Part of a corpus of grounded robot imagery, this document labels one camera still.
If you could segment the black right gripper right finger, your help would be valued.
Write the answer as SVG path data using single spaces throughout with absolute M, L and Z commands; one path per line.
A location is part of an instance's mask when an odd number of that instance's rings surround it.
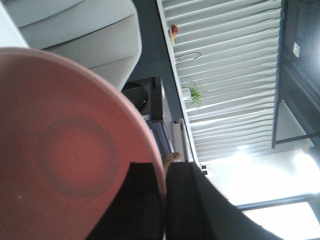
M 175 162 L 166 174 L 168 240 L 277 240 L 232 205 L 195 163 Z

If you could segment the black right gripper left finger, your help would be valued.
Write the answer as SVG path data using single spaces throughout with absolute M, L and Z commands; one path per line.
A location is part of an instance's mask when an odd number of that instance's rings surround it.
M 161 240 L 163 210 L 152 163 L 131 163 L 116 197 L 88 240 Z

